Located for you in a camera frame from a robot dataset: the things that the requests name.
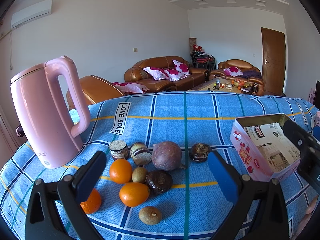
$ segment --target air conditioner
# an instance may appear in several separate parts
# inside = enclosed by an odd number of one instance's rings
[[[45,0],[12,15],[11,28],[18,28],[23,24],[51,14],[52,0]]]

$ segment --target wooden door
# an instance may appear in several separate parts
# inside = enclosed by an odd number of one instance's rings
[[[284,33],[261,28],[263,63],[262,78],[265,95],[281,95],[285,76],[285,38]]]

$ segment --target leather couch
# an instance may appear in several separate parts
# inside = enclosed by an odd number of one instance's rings
[[[124,96],[124,93],[112,83],[98,76],[91,75],[80,78],[80,85],[88,106]],[[69,110],[75,109],[69,90],[67,92],[67,102],[69,104]]]
[[[172,60],[177,60],[186,64],[189,67],[189,72],[186,78],[178,81],[171,82],[169,80],[158,80],[155,81],[153,77],[146,71],[143,70],[145,67],[157,67],[157,68],[173,68],[174,63]],[[204,83],[209,77],[209,71],[203,68],[190,67],[188,61],[178,56],[167,56],[167,57],[153,57],[141,60],[134,64],[132,68],[128,69],[124,73],[125,82],[135,82],[145,85],[150,90],[147,93],[154,93],[160,91],[187,91],[195,86]]]
[[[212,70],[210,72],[209,80],[214,79],[215,77],[219,76],[228,80],[235,80],[236,78],[243,80],[245,82],[249,82],[250,84],[256,83],[258,85],[258,91],[256,92],[257,96],[263,96],[263,91],[264,91],[264,83],[263,80],[260,78],[256,77],[251,77],[248,79],[242,78],[242,77],[233,77],[233,76],[228,76],[226,73],[223,71],[223,69],[235,66],[239,68],[242,72],[247,71],[247,70],[253,70],[257,71],[260,73],[260,70],[253,65],[251,65],[249,62],[246,62],[241,59],[229,59],[227,61],[220,62],[218,64],[218,69]]]

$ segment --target mandarin orange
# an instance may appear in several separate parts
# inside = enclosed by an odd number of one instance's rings
[[[136,207],[145,202],[150,195],[147,185],[138,182],[126,183],[119,191],[119,197],[128,207]]]
[[[115,160],[109,169],[110,179],[118,184],[124,184],[130,181],[132,176],[131,164],[125,159]]]
[[[101,206],[101,196],[95,188],[90,193],[87,201],[81,202],[80,206],[86,214],[92,214],[98,211]]]

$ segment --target kettle lid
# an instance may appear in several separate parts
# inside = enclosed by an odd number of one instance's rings
[[[17,81],[18,79],[22,78],[23,76],[33,72],[33,71],[36,71],[36,70],[39,70],[41,68],[44,68],[45,67],[45,63],[41,63],[41,64],[38,64],[38,65],[35,65],[33,67],[30,67],[30,68],[27,68],[25,70],[22,70],[20,73],[16,74],[10,81],[10,85],[12,85],[12,83],[14,83],[15,81]]]

